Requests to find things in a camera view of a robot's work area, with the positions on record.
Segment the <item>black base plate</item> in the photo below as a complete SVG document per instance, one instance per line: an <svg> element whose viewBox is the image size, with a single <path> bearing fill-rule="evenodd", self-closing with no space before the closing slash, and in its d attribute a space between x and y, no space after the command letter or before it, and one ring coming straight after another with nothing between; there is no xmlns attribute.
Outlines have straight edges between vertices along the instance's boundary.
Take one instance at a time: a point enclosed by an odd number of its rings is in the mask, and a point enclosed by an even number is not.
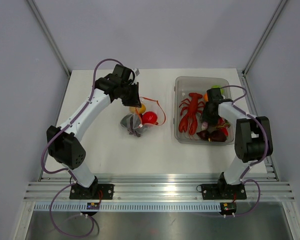
<svg viewBox="0 0 300 240"><path fill-rule="evenodd" d="M217 183L199 185L203 200L246 200L243 184L218 186Z"/></svg>
<svg viewBox="0 0 300 240"><path fill-rule="evenodd" d="M86 188L79 184L71 187L70 200L112 200L114 195L113 184L92 184Z"/></svg>

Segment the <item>dark purple toy grapes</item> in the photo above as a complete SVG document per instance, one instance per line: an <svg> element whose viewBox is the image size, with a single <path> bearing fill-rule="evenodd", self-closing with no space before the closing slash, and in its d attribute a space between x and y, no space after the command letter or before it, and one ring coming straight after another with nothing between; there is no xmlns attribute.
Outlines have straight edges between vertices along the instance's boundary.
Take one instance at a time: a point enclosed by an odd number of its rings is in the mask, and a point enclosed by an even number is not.
<svg viewBox="0 0 300 240"><path fill-rule="evenodd" d="M143 125L138 117L130 117L127 121L127 130L130 135L135 137L141 137L145 132L147 132L150 128L146 125Z"/></svg>

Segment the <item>aluminium rail frame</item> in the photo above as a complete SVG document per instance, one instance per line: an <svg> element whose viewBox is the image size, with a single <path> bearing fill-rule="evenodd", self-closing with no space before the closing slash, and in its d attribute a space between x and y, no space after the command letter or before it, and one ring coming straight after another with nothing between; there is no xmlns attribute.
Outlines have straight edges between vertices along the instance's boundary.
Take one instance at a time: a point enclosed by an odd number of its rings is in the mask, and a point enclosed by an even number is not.
<svg viewBox="0 0 300 240"><path fill-rule="evenodd" d="M273 166L266 165L266 173L249 173L247 179L257 183L245 185L248 201L255 201L258 192L262 202L293 202L295 200L289 182L277 178ZM184 174L117 174L98 173L102 184L113 184L113 202L201 202L200 184L215 183L217 173L184 173ZM57 173L43 174L39 181L29 182L26 187L24 201L48 201L58 191L60 201L69 199L69 175Z"/></svg>

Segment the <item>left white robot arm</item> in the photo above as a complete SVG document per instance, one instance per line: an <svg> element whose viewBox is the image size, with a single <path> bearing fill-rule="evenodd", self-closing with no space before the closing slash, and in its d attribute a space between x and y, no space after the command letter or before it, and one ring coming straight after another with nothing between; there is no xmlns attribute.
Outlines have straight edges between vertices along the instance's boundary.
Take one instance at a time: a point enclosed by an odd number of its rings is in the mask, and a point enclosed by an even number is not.
<svg viewBox="0 0 300 240"><path fill-rule="evenodd" d="M99 184L98 178L85 164L86 151L81 140L96 119L114 100L126 107L141 107L137 69L117 63L113 71L99 79L93 78L91 93L82 105L58 127L46 131L46 152L68 171L73 179L71 200L111 199L113 185Z"/></svg>

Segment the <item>red toy lobster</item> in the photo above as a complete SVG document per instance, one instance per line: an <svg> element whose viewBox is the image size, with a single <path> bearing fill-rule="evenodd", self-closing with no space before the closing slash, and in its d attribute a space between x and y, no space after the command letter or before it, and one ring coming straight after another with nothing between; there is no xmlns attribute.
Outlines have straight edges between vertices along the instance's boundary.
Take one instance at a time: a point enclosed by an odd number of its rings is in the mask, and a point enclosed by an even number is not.
<svg viewBox="0 0 300 240"><path fill-rule="evenodd" d="M178 131L185 134L187 140L194 140L193 135L197 132L197 114L202 114L205 107L204 96L200 93L190 92L188 97L183 99L180 104L180 121Z"/></svg>

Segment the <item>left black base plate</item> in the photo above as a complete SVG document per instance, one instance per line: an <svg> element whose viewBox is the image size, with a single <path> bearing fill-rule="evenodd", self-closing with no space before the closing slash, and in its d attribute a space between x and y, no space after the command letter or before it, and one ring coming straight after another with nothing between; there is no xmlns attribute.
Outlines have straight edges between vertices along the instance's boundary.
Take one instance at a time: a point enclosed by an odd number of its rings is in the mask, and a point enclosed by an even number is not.
<svg viewBox="0 0 300 240"><path fill-rule="evenodd" d="M79 184L71 187L70 200L112 200L114 195L113 184L92 184L86 188Z"/></svg>

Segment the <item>dark red toy apple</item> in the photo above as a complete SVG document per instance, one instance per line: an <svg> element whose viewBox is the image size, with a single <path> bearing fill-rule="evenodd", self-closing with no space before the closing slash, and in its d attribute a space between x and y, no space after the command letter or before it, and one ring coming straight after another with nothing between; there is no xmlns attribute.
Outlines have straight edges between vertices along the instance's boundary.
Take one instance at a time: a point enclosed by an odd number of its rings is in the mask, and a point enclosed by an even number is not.
<svg viewBox="0 0 300 240"><path fill-rule="evenodd" d="M215 130L210 133L208 140L210 142L224 143L227 140L227 136L220 130Z"/></svg>

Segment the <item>purple toy eggplant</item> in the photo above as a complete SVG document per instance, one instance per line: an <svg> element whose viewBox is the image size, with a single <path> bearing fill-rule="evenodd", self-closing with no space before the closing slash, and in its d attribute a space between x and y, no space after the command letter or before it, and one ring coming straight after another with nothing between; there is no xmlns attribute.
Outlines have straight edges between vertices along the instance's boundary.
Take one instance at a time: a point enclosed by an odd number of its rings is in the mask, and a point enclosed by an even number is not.
<svg viewBox="0 0 300 240"><path fill-rule="evenodd" d="M207 122L203 122L203 123L201 124L201 130L202 130L202 131L207 130L208 127L209 127L209 124L208 124Z"/></svg>

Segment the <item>orange green toy mango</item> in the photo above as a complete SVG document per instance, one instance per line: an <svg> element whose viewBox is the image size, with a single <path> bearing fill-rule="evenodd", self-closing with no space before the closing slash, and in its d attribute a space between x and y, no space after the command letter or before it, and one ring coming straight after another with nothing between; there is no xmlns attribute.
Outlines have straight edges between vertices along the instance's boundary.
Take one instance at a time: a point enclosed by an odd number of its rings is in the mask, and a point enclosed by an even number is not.
<svg viewBox="0 0 300 240"><path fill-rule="evenodd" d="M208 101L209 101L209 100L208 100L208 94L207 94L207 93L204 94L203 98L204 98L204 101L205 101L205 102L208 102Z"/></svg>

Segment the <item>dark red toy fig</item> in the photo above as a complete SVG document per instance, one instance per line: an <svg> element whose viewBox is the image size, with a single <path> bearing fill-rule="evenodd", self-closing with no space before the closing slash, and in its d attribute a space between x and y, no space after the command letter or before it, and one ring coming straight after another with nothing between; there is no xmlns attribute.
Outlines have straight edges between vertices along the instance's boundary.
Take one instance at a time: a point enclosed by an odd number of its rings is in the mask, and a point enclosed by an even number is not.
<svg viewBox="0 0 300 240"><path fill-rule="evenodd" d="M209 138L210 138L210 133L208 130L202 130L202 131L199 131L196 133L196 135L201 139L201 140L204 140L204 141L208 141Z"/></svg>

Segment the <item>clear zip top bag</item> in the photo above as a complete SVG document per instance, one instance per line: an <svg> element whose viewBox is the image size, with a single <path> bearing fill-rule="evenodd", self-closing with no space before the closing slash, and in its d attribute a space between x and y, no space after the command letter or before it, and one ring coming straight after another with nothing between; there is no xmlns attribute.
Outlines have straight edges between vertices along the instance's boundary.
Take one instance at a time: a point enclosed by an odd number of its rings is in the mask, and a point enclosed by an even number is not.
<svg viewBox="0 0 300 240"><path fill-rule="evenodd" d="M140 97L140 101L141 107L129 107L128 114L120 121L120 126L137 138L167 121L167 115L158 100Z"/></svg>

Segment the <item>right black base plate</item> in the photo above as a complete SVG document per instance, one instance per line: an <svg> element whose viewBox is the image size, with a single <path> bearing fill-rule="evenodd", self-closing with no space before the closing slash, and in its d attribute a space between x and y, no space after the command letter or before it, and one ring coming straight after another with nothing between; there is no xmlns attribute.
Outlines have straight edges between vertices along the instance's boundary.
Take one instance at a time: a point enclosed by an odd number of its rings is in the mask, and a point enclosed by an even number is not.
<svg viewBox="0 0 300 240"><path fill-rule="evenodd" d="M217 183L199 185L203 200L246 200L243 184L218 186Z"/></svg>

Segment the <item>red toy tomato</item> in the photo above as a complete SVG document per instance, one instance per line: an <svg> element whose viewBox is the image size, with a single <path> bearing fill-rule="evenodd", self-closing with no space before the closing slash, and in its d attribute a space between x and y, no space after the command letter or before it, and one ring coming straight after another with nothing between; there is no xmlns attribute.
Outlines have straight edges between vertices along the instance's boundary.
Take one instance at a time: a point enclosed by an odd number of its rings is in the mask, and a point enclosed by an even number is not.
<svg viewBox="0 0 300 240"><path fill-rule="evenodd" d="M142 123L143 124L152 124L155 125L158 120L158 116L153 111L147 111L142 115Z"/></svg>

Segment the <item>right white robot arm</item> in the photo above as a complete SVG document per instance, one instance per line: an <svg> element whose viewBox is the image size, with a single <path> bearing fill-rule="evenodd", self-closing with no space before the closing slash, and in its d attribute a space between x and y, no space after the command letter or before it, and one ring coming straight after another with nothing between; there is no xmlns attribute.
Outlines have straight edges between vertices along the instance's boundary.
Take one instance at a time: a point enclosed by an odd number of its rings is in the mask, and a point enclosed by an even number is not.
<svg viewBox="0 0 300 240"><path fill-rule="evenodd" d="M273 153L270 120L266 116L251 115L223 98L220 88L207 90L208 101L200 120L215 124L219 118L227 120L234 132L235 157L230 167L220 174L217 183L201 184L204 200L245 200L244 179L253 166Z"/></svg>

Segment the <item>yellow toy potato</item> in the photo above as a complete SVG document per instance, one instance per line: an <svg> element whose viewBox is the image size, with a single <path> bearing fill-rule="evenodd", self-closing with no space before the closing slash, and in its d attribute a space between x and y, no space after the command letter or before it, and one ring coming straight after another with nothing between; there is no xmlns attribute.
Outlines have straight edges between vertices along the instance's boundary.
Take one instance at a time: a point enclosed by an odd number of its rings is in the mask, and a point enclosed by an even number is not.
<svg viewBox="0 0 300 240"><path fill-rule="evenodd" d="M146 106L142 103L141 104L141 107L129 107L129 111L132 113L132 114L136 114L136 113L139 113L139 114L143 114L146 112Z"/></svg>

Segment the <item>clear plastic food bin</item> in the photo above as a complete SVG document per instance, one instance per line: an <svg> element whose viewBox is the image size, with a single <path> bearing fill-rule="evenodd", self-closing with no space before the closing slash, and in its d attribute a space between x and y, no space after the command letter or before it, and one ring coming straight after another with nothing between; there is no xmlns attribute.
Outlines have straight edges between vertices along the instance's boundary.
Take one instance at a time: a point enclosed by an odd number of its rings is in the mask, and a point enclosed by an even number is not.
<svg viewBox="0 0 300 240"><path fill-rule="evenodd" d="M178 140L179 143L182 144L210 144L209 140L202 140L197 136L197 132L202 131L201 129L201 113L197 114L198 127L196 133L193 135L194 140L186 139L186 135L184 133L180 133L178 131L179 122L181 120L180 112L181 107L179 107L180 102L185 98L188 98L189 93L199 93L204 96L207 93L207 90L211 89L212 86L218 85L221 86L221 94L224 98L231 99L232 95L228 88L224 88L224 86L229 85L229 82L224 78L217 77L194 77L194 76L179 76L175 80L174 86L174 136ZM233 127L229 128L217 128L217 125L208 125L209 133L219 130L222 131L227 139L225 142L216 142L217 145L230 145L235 142L235 134Z"/></svg>

